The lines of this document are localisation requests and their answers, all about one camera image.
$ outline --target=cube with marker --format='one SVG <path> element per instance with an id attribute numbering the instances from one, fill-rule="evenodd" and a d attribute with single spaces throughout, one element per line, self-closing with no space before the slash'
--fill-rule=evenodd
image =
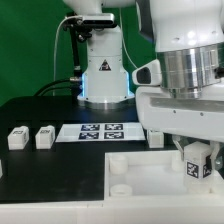
<path id="1" fill-rule="evenodd" d="M 24 149 L 29 141 L 29 129 L 26 126 L 14 128 L 8 136 L 9 150 Z"/>
<path id="2" fill-rule="evenodd" d="M 41 127 L 35 138 L 37 149 L 50 149 L 55 140 L 55 128 L 51 125 Z"/>

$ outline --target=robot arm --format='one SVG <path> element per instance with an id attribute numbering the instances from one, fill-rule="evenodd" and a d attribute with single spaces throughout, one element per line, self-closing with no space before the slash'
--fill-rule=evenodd
<path id="1" fill-rule="evenodd" d="M 70 8 L 72 8 L 78 15 L 86 14 L 100 14 L 102 7 L 127 7 L 134 5 L 135 0 L 63 0 Z"/>

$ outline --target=white cable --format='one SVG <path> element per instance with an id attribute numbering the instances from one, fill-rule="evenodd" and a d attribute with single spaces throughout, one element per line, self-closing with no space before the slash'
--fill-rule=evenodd
<path id="1" fill-rule="evenodd" d="M 121 36 L 122 36 L 122 43 L 123 43 L 123 46 L 124 46 L 124 51 L 128 57 L 128 60 L 131 62 L 131 64 L 134 66 L 135 69 L 137 69 L 138 67 L 135 65 L 135 63 L 131 60 L 129 54 L 128 54 L 128 51 L 127 51 L 127 48 L 126 48 L 126 44 L 125 44 L 125 41 L 124 41 L 124 35 L 123 35 L 123 22 L 122 22 L 122 16 L 121 16 L 121 8 L 119 9 L 119 14 L 120 14 L 120 25 L 121 25 Z"/>
<path id="2" fill-rule="evenodd" d="M 60 34 L 60 29 L 64 22 L 70 20 L 70 19 L 78 19 L 82 18 L 82 16 L 70 16 L 66 17 L 61 21 L 61 23 L 58 26 L 57 32 L 56 32 L 56 37 L 55 37 L 55 44 L 54 44 L 54 81 L 56 81 L 56 75 L 57 75 L 57 50 L 58 50 L 58 39 L 59 39 L 59 34 Z"/>

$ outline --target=blue light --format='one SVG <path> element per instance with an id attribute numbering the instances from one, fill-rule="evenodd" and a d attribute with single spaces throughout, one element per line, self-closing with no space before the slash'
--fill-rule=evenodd
<path id="1" fill-rule="evenodd" d="M 130 90 L 129 73 L 127 72 L 127 84 L 128 84 L 128 96 L 133 96 L 134 94 Z"/>
<path id="2" fill-rule="evenodd" d="M 82 97 L 85 97 L 85 73 L 82 74 Z"/>

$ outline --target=metal cylinder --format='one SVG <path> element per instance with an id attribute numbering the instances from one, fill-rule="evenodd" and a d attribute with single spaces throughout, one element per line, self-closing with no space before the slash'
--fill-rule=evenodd
<path id="1" fill-rule="evenodd" d="M 157 53 L 163 75 L 162 87 L 178 99 L 200 98 L 202 87 L 220 82 L 216 69 L 224 66 L 224 43 Z"/>

